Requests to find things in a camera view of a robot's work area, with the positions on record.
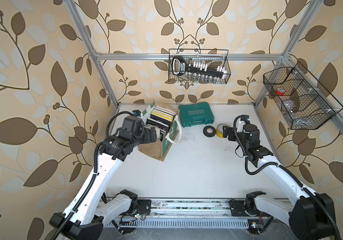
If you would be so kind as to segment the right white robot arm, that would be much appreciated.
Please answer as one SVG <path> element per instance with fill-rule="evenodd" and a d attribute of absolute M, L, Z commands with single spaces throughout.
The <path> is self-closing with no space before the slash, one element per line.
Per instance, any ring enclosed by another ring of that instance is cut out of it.
<path fill-rule="evenodd" d="M 250 176 L 265 173 L 290 201 L 284 203 L 265 192 L 255 191 L 245 197 L 243 208 L 247 215 L 266 213 L 272 220 L 288 225 L 300 240 L 341 238 L 331 197 L 308 187 L 262 146 L 260 131 L 250 123 L 248 115 L 236 117 L 233 125 L 223 126 L 222 131 L 225 139 L 236 142 L 241 149 L 246 173 Z"/>

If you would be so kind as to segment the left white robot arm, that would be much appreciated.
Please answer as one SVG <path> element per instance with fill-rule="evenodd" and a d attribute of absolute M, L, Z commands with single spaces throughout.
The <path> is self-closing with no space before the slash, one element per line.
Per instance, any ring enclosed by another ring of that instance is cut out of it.
<path fill-rule="evenodd" d="M 63 236 L 68 240 L 97 240 L 103 228 L 112 224 L 122 234 L 125 231 L 115 219 L 139 213 L 137 194 L 123 190 L 103 206 L 99 202 L 117 169 L 133 149 L 157 140 L 155 127 L 147 127 L 139 116 L 125 111 L 122 126 L 107 134 L 93 154 L 93 168 L 85 183 L 63 213 L 52 215 L 49 223 L 55 233 L 52 239 Z"/>

